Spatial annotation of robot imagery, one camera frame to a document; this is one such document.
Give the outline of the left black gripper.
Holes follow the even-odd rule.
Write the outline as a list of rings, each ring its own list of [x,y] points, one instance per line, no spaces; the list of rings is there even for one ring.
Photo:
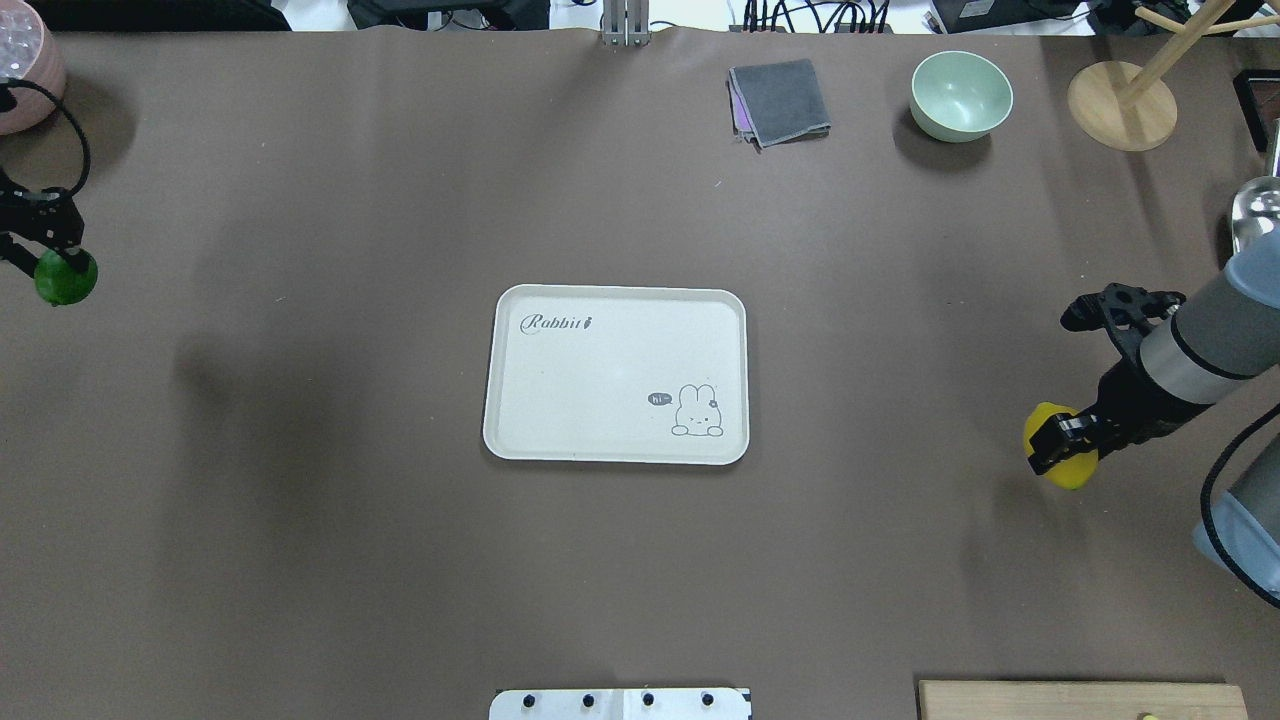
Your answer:
[[[1,170],[1,260],[35,279],[40,255],[12,234],[40,242],[60,258],[77,275],[91,272],[91,254],[81,247],[84,222],[69,188],[49,187],[33,191]]]

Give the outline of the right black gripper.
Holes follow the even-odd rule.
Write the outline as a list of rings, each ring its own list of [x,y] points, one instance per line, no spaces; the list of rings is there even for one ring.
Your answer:
[[[1170,436],[1208,409],[1169,393],[1138,366],[1116,363],[1100,378],[1092,414],[1033,411],[1028,464],[1038,477],[1092,477],[1100,452]]]

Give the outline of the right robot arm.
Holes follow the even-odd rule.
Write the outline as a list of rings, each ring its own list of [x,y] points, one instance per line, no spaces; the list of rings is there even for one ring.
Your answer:
[[[1279,361],[1277,233],[1235,252],[1196,295],[1112,283],[1076,297],[1062,313],[1070,332],[1103,331],[1117,361],[1082,410],[1039,404],[1021,433],[1034,474],[1064,489],[1083,487],[1100,461],[1164,438]],[[1268,443],[1226,488],[1217,483],[1235,452],[1277,420],[1271,407],[1236,434],[1198,495],[1196,547],[1252,594],[1277,605],[1279,447]]]

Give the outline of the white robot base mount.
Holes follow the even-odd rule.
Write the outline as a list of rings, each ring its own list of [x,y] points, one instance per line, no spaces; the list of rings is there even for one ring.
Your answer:
[[[749,689],[646,687],[511,689],[493,698],[489,719],[753,719]]]

